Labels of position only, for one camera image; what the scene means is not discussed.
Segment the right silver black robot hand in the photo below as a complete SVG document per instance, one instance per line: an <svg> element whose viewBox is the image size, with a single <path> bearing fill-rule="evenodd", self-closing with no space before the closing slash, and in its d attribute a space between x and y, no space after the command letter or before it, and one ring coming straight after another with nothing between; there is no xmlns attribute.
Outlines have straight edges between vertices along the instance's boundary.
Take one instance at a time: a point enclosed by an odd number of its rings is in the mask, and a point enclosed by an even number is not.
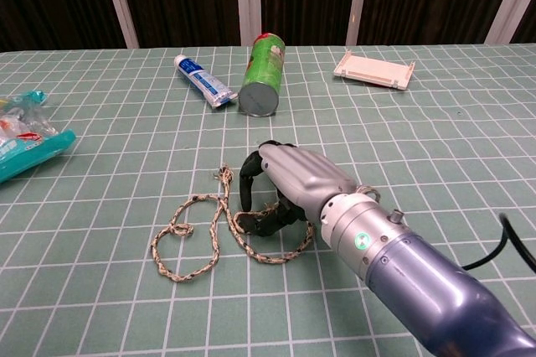
<svg viewBox="0 0 536 357"><path fill-rule="evenodd" d="M265 173L277 190L272 211L254 217L254 177ZM270 236L296 221L317 223L323 206L334 196L351 194L358 187L354 178L324 155L289 143L269 140L244 161L239 175L242 213L237 218L246 233Z"/></svg>

